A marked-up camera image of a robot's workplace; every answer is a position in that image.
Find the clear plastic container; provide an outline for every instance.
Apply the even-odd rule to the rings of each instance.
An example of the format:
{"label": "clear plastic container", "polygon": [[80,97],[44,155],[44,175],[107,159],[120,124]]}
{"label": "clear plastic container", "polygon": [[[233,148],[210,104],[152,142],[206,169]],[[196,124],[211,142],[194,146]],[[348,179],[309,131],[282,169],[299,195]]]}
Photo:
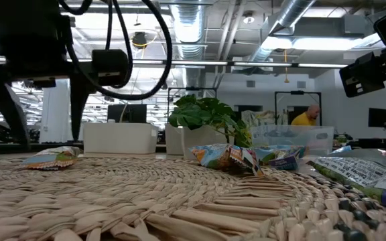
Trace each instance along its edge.
{"label": "clear plastic container", "polygon": [[327,155],[332,151],[334,127],[261,125],[251,127],[254,147],[299,145],[308,148],[308,155]]}

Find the woven placemat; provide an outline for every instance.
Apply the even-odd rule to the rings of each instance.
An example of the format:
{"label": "woven placemat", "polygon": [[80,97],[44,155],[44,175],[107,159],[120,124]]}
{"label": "woven placemat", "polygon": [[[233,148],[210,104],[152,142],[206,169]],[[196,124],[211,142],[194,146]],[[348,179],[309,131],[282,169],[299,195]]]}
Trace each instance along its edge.
{"label": "woven placemat", "polygon": [[36,171],[22,161],[0,159],[1,241],[386,240],[375,200],[305,175],[239,178],[196,161],[136,158]]}

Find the person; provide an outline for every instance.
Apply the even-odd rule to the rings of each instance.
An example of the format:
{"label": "person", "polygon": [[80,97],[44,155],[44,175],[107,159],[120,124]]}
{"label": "person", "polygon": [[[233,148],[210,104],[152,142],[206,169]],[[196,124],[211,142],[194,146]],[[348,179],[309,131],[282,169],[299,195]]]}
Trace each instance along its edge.
{"label": "person", "polygon": [[316,125],[316,119],[320,114],[320,107],[316,104],[309,106],[306,112],[299,114],[293,121],[292,125]]}

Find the metal frame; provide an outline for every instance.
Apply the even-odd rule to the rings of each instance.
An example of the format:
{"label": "metal frame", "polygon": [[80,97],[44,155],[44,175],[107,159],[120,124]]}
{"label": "metal frame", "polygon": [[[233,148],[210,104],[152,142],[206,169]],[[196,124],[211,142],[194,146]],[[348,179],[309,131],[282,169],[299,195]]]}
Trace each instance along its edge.
{"label": "metal frame", "polygon": [[277,95],[278,94],[291,94],[291,95],[305,95],[305,94],[316,94],[318,95],[318,104],[320,106],[320,126],[322,126],[322,109],[321,109],[321,92],[306,92],[306,91],[301,91],[301,90],[294,90],[294,91],[275,91],[275,124],[277,125],[277,118],[276,118],[276,113],[277,113]]}
{"label": "metal frame", "polygon": [[[91,58],[80,58],[81,62],[91,61]],[[5,63],[5,58],[0,57],[0,64]],[[166,60],[133,60],[135,65],[164,66]],[[214,61],[214,60],[173,60],[173,66],[238,66],[238,67],[275,67],[275,68],[324,68],[341,69],[347,64],[315,64],[315,63],[287,63],[287,62],[238,62],[238,61]]]}
{"label": "metal frame", "polygon": [[217,88],[199,88],[199,87],[173,87],[168,88],[168,109],[166,111],[166,122],[169,123],[169,99],[171,97],[171,90],[213,90],[215,92],[215,98],[217,98]]}

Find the white storage bin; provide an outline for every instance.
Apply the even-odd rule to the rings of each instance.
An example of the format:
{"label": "white storage bin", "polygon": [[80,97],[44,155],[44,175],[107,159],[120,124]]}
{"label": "white storage bin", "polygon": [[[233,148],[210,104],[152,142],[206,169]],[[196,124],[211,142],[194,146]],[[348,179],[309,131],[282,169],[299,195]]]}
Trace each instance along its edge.
{"label": "white storage bin", "polygon": [[[227,143],[226,136],[214,131],[210,126],[203,126],[193,131],[187,127],[183,127],[181,139],[185,160],[196,160],[196,157],[189,150],[190,147]],[[230,137],[229,141],[233,144],[234,138]]]}
{"label": "white storage bin", "polygon": [[334,127],[261,125],[250,128],[255,147],[267,145],[299,145],[309,155],[327,155],[332,151]]}
{"label": "white storage bin", "polygon": [[166,154],[183,155],[181,144],[182,128],[173,127],[171,124],[165,124]]}
{"label": "white storage bin", "polygon": [[157,127],[142,123],[85,123],[84,152],[155,153],[158,131]]}

